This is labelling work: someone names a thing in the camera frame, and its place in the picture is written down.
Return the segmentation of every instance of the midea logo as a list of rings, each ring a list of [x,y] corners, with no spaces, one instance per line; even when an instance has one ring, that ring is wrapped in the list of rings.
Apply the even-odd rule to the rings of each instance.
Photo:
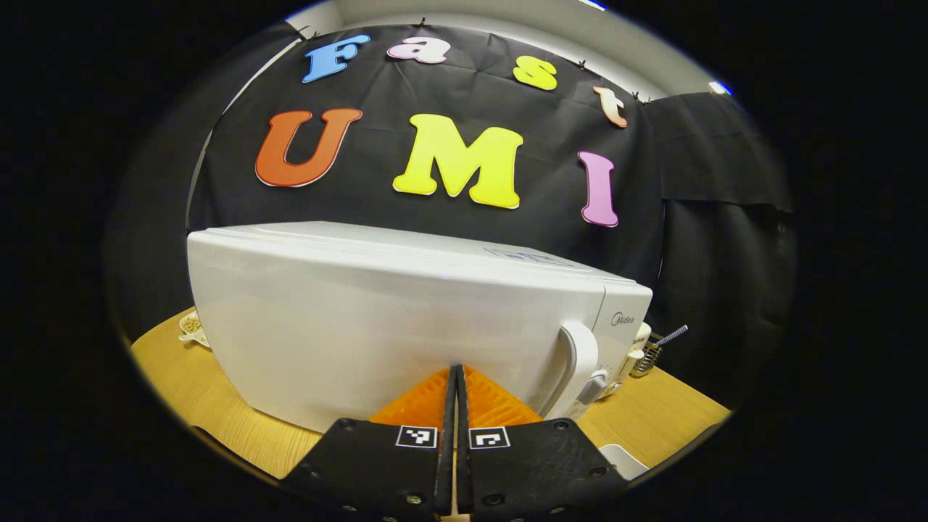
[[[615,315],[612,316],[612,326],[615,326],[616,324],[620,324],[620,323],[621,323],[621,324],[625,324],[625,323],[628,323],[628,322],[635,322],[635,318],[633,318],[633,317],[624,317],[624,316],[622,315],[622,312],[615,312]]]

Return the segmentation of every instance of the black fabric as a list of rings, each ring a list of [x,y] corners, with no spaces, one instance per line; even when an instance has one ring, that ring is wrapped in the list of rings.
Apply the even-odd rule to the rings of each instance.
[[[103,251],[107,290],[129,339],[193,304],[185,212],[203,142],[245,82],[298,36],[281,21],[229,51],[135,152],[110,213]]]
[[[307,51],[367,34],[341,72],[303,84]],[[447,61],[428,65],[387,57],[411,36],[451,45]],[[544,91],[515,80],[516,58],[552,63],[558,85]],[[604,116],[594,85],[608,86],[625,104],[627,128]],[[316,149],[322,112],[359,109],[331,169],[310,185],[270,187],[254,164],[268,121],[283,111],[310,111],[290,145],[288,161],[302,163]],[[393,189],[409,160],[419,113],[451,118],[467,145],[486,128],[520,134],[514,210],[478,204],[468,189],[445,193],[437,165],[431,196]],[[615,228],[587,223],[586,170],[577,152],[609,158]],[[326,220],[399,228],[536,248],[602,268],[647,286],[657,278],[663,210],[652,130],[645,111],[621,87],[543,49],[490,33],[397,25],[355,29],[294,47],[259,76],[215,127],[190,209],[192,230],[254,223]],[[468,188],[477,182],[471,178]]]
[[[658,366],[732,408],[783,342],[797,244],[783,165],[727,96],[646,105],[665,199],[661,274],[646,321],[668,333]]]

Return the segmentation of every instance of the microwave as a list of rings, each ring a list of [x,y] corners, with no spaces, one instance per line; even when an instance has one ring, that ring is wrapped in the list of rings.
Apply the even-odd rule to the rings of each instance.
[[[651,289],[531,248],[323,221],[187,236],[216,359],[249,405],[325,432],[466,364],[545,419],[624,376]]]

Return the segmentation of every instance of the blue letter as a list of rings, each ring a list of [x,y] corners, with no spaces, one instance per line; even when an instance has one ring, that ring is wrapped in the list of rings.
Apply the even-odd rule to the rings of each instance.
[[[339,58],[354,58],[357,55],[356,44],[364,44],[369,41],[370,36],[358,34],[357,36],[341,40],[334,44],[309,51],[306,53],[306,56],[310,57],[309,73],[303,77],[303,83],[308,84],[313,80],[318,80],[323,76],[329,76],[330,74],[334,74],[348,67],[347,63],[339,63]]]

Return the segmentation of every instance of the table surface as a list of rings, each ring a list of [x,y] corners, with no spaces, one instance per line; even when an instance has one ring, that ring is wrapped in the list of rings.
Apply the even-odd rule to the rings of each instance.
[[[175,414],[215,437],[244,460],[282,478],[322,434],[261,413],[246,404],[209,348],[183,343],[180,312],[132,344],[141,372]],[[728,410],[660,368],[628,377],[612,396],[577,420],[601,448],[619,444],[648,467],[687,445]]]

